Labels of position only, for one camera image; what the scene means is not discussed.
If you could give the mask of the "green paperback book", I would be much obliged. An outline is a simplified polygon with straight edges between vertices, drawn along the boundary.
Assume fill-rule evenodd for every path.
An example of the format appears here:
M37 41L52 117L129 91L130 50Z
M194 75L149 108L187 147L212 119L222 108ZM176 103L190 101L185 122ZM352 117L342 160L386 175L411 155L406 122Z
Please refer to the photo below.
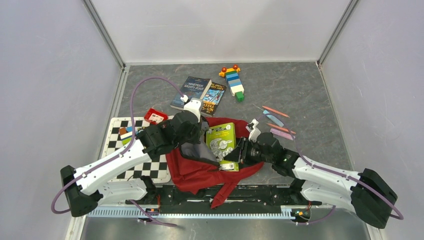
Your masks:
M206 144L214 154L219 169L226 172L238 172L239 164L237 161L226 160L236 148L236 131L233 122L212 126L205 135Z

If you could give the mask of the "red student backpack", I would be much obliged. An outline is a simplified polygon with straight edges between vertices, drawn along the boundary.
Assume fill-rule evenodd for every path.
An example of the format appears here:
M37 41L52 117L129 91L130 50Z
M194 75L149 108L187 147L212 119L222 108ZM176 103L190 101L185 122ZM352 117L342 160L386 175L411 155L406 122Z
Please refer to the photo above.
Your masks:
M238 172L219 170L219 164L207 158L200 158L179 146L165 155L171 179L182 192L197 194L201 189L223 184L213 197L211 209L221 206L238 183L257 173L263 162L243 165Z

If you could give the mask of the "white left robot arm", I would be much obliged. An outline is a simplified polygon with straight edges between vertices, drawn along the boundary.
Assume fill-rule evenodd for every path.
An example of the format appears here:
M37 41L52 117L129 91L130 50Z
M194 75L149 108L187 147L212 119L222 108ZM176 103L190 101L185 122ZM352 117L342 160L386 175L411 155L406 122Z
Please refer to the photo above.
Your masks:
M183 144L198 144L209 124L204 117L197 117L184 110L172 119L149 125L129 143L86 166L70 165L60 170L61 193L66 197L68 212L81 217L102 204L117 201L142 200L153 203L157 190L148 177L138 177L125 182L110 182L126 170L152 159L171 153Z

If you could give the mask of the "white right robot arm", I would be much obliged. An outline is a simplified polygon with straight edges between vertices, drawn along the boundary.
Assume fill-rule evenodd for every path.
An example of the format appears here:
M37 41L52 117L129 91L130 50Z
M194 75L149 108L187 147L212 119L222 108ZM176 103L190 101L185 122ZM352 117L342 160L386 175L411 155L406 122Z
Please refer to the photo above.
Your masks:
M374 170L344 170L321 164L284 148L269 132L255 141L238 139L223 153L225 160L245 166L269 163L274 171L293 178L289 199L295 204L321 202L346 209L368 225L384 229L393 217L397 194Z

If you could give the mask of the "dark blue Nineteen Eighty-Four book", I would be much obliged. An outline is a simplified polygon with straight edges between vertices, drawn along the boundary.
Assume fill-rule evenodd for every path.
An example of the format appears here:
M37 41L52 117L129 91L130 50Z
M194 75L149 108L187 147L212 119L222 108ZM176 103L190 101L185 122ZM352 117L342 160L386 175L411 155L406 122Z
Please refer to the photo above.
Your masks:
M189 100L192 98L202 99L206 95L211 84L212 80L209 78L189 76L181 86L180 91L184 95L187 95ZM174 99L171 101L170 106L178 110L183 109L184 103L181 100L181 95L178 92Z

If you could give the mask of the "blue treehouse comic book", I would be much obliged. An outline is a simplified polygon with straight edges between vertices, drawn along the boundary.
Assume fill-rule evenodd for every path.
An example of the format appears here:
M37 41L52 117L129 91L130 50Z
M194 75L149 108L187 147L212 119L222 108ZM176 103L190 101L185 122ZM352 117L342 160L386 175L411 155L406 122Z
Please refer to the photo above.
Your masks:
M212 117L222 100L227 87L223 84L212 82L205 96L203 97L203 107L201 114Z

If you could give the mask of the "pink chalk stick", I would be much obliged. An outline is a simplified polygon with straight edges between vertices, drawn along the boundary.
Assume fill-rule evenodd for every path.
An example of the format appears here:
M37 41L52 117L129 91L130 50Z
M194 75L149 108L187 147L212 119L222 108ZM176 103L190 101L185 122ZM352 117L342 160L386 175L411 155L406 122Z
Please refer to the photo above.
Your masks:
M287 140L294 141L294 140L296 139L295 137L291 136L289 133L287 133L287 132L283 132L283 131L278 130L278 129L274 129L274 128L272 128L272 129L270 130L270 132L271 132L273 135L276 135L276 136L278 136L278 137L285 138L285 139L287 139Z

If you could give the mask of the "black and white chessboard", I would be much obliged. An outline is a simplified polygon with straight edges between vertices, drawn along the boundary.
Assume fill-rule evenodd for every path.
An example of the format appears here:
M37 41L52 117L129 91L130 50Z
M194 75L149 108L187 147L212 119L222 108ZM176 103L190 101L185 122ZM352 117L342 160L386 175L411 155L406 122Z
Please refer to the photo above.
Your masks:
M119 128L132 126L130 117L113 117L109 121L106 137L101 152L101 157L104 158L120 148L122 142L119 137ZM130 167L128 170L118 174L112 178L111 182L128 181L141 176L148 176L155 184L165 184L171 180L171 175L168 169L168 164L165 155L153 158L147 162L140 163Z

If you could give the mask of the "light blue chalk stick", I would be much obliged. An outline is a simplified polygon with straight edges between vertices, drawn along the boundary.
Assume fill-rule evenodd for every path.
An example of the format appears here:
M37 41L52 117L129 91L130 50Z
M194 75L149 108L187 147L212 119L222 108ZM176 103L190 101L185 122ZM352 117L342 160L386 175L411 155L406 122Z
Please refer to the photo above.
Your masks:
M267 117L269 120L271 120L275 125L279 127L284 127L284 124L274 115L272 115L268 110L263 110L262 112L265 117Z

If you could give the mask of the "colourful toy block tower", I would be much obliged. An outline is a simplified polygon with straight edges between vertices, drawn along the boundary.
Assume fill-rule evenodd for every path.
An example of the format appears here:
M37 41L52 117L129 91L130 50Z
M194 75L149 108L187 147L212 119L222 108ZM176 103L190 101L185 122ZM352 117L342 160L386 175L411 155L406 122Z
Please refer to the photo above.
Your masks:
M232 67L222 67L219 76L225 78L225 81L229 87L230 93L236 98L238 102L242 102L245 99L245 89L240 79L239 72L241 69L237 64Z

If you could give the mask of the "colourful toy block train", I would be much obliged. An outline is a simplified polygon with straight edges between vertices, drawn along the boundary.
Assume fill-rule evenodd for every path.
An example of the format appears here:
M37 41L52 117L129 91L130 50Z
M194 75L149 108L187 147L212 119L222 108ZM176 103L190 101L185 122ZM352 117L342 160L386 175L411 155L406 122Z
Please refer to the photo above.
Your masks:
M118 133L119 133L119 139L121 140L122 145L125 146L132 140L133 127L132 126L120 127L118 130Z

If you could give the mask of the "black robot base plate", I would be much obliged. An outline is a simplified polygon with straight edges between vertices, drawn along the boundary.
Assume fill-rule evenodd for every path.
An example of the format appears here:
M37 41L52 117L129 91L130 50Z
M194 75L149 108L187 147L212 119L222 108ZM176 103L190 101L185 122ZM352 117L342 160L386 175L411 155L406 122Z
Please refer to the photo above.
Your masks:
M136 203L157 205L162 214L276 214L281 206L320 206L284 185L237 185L219 206L212 206L220 185L184 192L175 185L160 185Z

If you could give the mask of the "aluminium toothed rail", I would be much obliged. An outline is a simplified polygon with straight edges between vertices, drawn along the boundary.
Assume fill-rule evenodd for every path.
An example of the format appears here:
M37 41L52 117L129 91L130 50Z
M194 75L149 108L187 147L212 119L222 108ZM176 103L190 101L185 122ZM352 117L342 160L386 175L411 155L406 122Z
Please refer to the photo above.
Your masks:
M147 216L135 206L100 206L87 214L91 218L138 218ZM280 208L276 213L150 213L159 219L267 219L294 220L290 208Z

